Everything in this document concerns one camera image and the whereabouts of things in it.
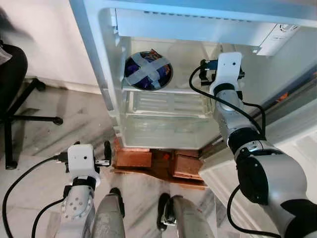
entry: black cable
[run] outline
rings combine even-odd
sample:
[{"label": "black cable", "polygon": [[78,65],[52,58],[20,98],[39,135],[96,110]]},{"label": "black cable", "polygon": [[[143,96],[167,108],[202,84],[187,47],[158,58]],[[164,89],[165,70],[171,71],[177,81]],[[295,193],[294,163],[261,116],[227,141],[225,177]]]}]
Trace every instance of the black cable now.
[{"label": "black cable", "polygon": [[49,159],[46,159],[46,160],[43,160],[41,162],[39,162],[38,164],[36,164],[35,166],[33,166],[32,168],[30,168],[27,172],[25,172],[24,174],[22,174],[11,186],[10,188],[8,189],[8,191],[6,192],[5,196],[4,196],[4,199],[3,199],[3,202],[2,202],[2,219],[3,219],[3,224],[4,224],[4,228],[5,228],[5,232],[7,234],[7,236],[9,238],[13,238],[12,236],[12,233],[11,233],[11,230],[10,230],[10,227],[9,227],[9,224],[8,224],[8,220],[7,220],[7,216],[6,216],[6,203],[7,203],[7,200],[9,198],[9,195],[11,193],[11,191],[14,189],[14,187],[25,177],[27,176],[31,171],[33,171],[36,167],[48,162],[48,161],[51,161],[51,160],[55,160],[57,158],[57,156],[53,156]]},{"label": "black cable", "polygon": [[271,232],[262,232],[262,231],[254,231],[254,230],[248,230],[248,229],[244,229],[241,228],[239,226],[237,226],[232,218],[231,218],[231,204],[232,204],[232,200],[234,198],[234,196],[236,195],[236,193],[239,191],[240,189],[240,185],[238,185],[232,192],[232,194],[229,197],[229,201],[228,201],[228,205],[227,205],[227,216],[228,216],[228,220],[230,222],[230,224],[237,229],[240,232],[243,233],[248,233],[248,234],[253,234],[253,235],[260,235],[260,236],[267,236],[267,237],[275,237],[275,238],[281,238],[281,236],[279,234],[275,234],[275,233],[271,233]]},{"label": "black cable", "polygon": [[201,91],[201,90],[199,90],[198,88],[195,88],[195,87],[193,86],[192,81],[193,81],[193,77],[194,77],[195,73],[196,73],[198,70],[200,70],[201,68],[205,68],[205,67],[206,67],[205,65],[199,66],[199,67],[196,68],[196,69],[192,72],[192,74],[190,75],[190,77],[189,77],[189,86],[191,87],[191,89],[193,89],[193,90],[194,90],[195,92],[197,92],[197,93],[200,93],[200,94],[202,94],[202,95],[204,95],[204,96],[206,96],[206,97],[209,97],[209,98],[211,98],[211,99],[214,99],[214,100],[216,100],[216,101],[218,101],[218,102],[220,102],[220,103],[222,103],[222,104],[225,104],[225,105],[227,105],[228,107],[231,107],[232,109],[236,110],[237,112],[239,112],[240,114],[242,114],[243,116],[245,116],[247,119],[249,119],[249,121],[257,128],[257,130],[259,131],[259,133],[260,133],[261,135],[263,135],[263,137],[265,138],[265,135],[264,135],[265,133],[263,133],[263,131],[262,131],[261,127],[259,126],[259,124],[258,124],[249,114],[247,114],[246,112],[244,112],[244,111],[241,110],[240,108],[236,107],[235,105],[233,105],[233,104],[231,104],[231,103],[229,103],[229,102],[227,102],[227,101],[225,101],[225,100],[222,100],[221,98],[218,98],[218,97],[216,97],[216,96],[214,96],[214,95],[211,95],[211,94],[209,94],[209,93],[206,93],[206,92],[204,92],[204,91]]},{"label": "black cable", "polygon": [[266,116],[265,116],[265,111],[264,111],[263,107],[261,107],[258,104],[252,104],[252,103],[246,103],[246,102],[243,102],[243,104],[246,106],[250,106],[250,107],[256,107],[260,110],[261,115],[262,115],[262,132],[263,132],[263,135],[265,136]]},{"label": "black cable", "polygon": [[39,213],[38,215],[36,216],[35,220],[34,220],[34,223],[33,223],[33,227],[32,227],[32,236],[31,238],[35,238],[35,232],[36,232],[36,226],[39,222],[39,219],[40,217],[42,216],[42,214],[48,210],[50,207],[53,207],[54,205],[56,204],[59,204],[60,202],[62,202],[64,200],[64,198],[58,200],[58,201],[55,201],[55,202],[52,202],[51,204],[47,205],[45,208],[43,208]]}]

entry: wall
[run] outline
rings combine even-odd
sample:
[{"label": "wall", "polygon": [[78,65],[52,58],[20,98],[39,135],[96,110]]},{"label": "wall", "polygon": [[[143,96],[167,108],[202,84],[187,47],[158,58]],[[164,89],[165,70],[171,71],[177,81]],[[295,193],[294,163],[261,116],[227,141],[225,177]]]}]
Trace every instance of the wall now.
[{"label": "wall", "polygon": [[69,1],[0,0],[0,34],[25,52],[27,76],[99,92]]}]

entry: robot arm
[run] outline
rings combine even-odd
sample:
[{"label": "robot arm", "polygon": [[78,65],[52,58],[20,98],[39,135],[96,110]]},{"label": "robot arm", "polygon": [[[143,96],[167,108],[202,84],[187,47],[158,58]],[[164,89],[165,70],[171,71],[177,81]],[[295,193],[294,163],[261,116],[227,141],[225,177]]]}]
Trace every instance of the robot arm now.
[{"label": "robot arm", "polygon": [[94,190],[100,184],[93,147],[72,145],[67,150],[72,186],[61,205],[61,222],[56,238],[89,238],[95,217]]},{"label": "robot arm", "polygon": [[[237,84],[241,54],[219,56],[210,94],[243,109]],[[220,133],[234,154],[242,193],[261,205],[284,238],[317,237],[317,205],[306,197],[301,166],[275,148],[239,112],[216,102],[213,112]]]}]

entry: black chair base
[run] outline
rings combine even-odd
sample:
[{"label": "black chair base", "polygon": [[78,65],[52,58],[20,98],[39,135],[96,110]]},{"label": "black chair base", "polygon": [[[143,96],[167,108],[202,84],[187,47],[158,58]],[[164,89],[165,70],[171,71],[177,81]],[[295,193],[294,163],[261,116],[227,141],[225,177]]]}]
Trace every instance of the black chair base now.
[{"label": "black chair base", "polygon": [[36,116],[19,116],[14,113],[19,109],[31,92],[36,88],[39,91],[45,90],[45,84],[39,81],[37,78],[33,79],[28,87],[23,91],[21,96],[17,98],[14,104],[9,108],[7,113],[3,117],[4,121],[4,143],[5,143],[5,169],[14,170],[18,163],[13,160],[12,153],[12,131],[11,123],[13,120],[33,120],[33,121],[51,121],[56,125],[62,125],[63,119],[59,117],[36,117]]}]

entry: chair leg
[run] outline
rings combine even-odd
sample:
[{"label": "chair leg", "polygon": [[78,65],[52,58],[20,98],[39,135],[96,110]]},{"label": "chair leg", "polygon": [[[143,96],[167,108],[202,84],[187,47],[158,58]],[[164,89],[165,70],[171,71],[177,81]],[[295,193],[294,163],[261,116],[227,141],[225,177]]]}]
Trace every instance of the chair leg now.
[{"label": "chair leg", "polygon": [[8,115],[13,115],[19,109],[19,107],[24,103],[27,97],[31,94],[33,89],[35,89],[38,84],[41,83],[37,78],[33,79],[32,82],[27,86],[27,88],[23,91],[23,93],[17,98],[17,100],[13,103],[13,105],[8,110]]},{"label": "chair leg", "polygon": [[15,119],[15,120],[52,121],[56,125],[63,124],[63,119],[59,118],[59,117],[37,117],[37,116],[12,115],[12,116],[10,116],[10,118]]},{"label": "chair leg", "polygon": [[4,144],[5,144],[5,169],[14,170],[16,169],[18,163],[16,161],[13,161],[11,121],[8,119],[4,121]]}]

